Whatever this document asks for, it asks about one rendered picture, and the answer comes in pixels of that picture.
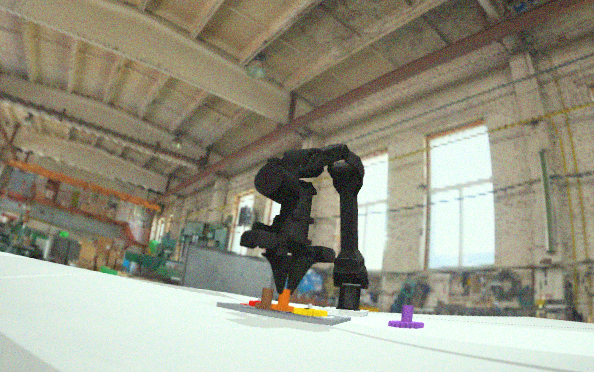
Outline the purple gear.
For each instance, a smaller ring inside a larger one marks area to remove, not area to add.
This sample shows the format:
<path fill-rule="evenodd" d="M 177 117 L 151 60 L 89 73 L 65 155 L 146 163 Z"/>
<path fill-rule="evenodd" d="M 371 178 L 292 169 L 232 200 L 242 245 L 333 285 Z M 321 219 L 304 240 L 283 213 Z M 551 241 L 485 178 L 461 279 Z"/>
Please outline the purple gear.
<path fill-rule="evenodd" d="M 395 327 L 395 328 L 416 328 L 416 329 L 420 329 L 420 328 L 424 328 L 424 323 L 422 322 L 416 322 L 416 321 L 412 321 L 412 316 L 413 316 L 413 305 L 407 306 L 407 305 L 403 305 L 402 307 L 402 317 L 401 320 L 396 320 L 396 321 L 390 321 L 388 322 L 387 326 L 389 327 Z"/>

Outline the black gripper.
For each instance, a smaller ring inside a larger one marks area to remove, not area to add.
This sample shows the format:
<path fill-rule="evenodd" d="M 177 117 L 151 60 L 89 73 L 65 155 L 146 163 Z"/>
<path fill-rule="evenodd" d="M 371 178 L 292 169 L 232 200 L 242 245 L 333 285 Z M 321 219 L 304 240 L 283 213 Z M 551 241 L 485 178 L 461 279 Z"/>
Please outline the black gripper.
<path fill-rule="evenodd" d="M 335 263 L 333 249 L 325 246 L 311 246 L 308 239 L 309 225 L 314 224 L 314 218 L 309 211 L 299 208 L 281 208 L 280 214 L 275 215 L 278 221 L 277 234 L 261 229 L 246 230 L 240 236 L 239 245 L 249 249 L 257 246 L 266 247 L 266 253 L 261 253 L 271 264 L 274 281 L 278 294 L 285 289 L 296 290 L 305 274 L 313 264 Z M 292 255 L 288 255 L 291 253 Z"/>

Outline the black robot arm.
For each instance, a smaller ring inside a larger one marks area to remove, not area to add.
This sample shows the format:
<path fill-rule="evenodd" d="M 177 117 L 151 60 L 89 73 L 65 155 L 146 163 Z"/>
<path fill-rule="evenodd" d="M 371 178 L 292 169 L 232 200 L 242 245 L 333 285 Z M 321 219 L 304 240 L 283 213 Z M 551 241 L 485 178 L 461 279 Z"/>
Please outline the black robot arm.
<path fill-rule="evenodd" d="M 335 258 L 333 269 L 333 287 L 340 287 L 336 309 L 360 311 L 360 290 L 369 287 L 364 256 L 358 249 L 357 195 L 363 186 L 365 167 L 361 159 L 343 144 L 287 150 L 283 156 L 282 159 L 268 158 L 267 164 L 254 178 L 255 189 L 281 204 L 281 208 L 299 208 L 311 213 L 312 197 L 317 191 L 312 182 L 299 178 L 318 177 L 328 165 L 327 171 L 340 195 L 341 251 Z M 344 161 L 337 162 L 340 160 Z"/>

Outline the orange gear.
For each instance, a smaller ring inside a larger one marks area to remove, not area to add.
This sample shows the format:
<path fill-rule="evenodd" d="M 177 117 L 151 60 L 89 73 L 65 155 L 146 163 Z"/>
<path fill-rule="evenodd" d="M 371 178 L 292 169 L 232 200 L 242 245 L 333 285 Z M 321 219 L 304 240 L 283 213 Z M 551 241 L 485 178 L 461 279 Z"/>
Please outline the orange gear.
<path fill-rule="evenodd" d="M 283 293 L 279 294 L 278 303 L 271 304 L 271 309 L 282 310 L 282 311 L 293 311 L 294 306 L 289 305 L 290 291 L 291 290 L 284 289 Z"/>

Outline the yellow gear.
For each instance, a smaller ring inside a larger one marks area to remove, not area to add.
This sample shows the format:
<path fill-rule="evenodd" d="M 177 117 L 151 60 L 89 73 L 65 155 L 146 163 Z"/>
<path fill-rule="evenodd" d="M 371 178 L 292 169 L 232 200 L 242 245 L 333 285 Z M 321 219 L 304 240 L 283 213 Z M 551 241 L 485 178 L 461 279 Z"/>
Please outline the yellow gear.
<path fill-rule="evenodd" d="M 310 308 L 295 308 L 294 310 L 291 311 L 291 313 L 296 313 L 296 314 L 300 314 L 300 315 L 305 315 L 305 316 L 327 316 L 327 311 L 323 311 L 323 310 L 315 310 L 315 309 L 310 309 Z"/>

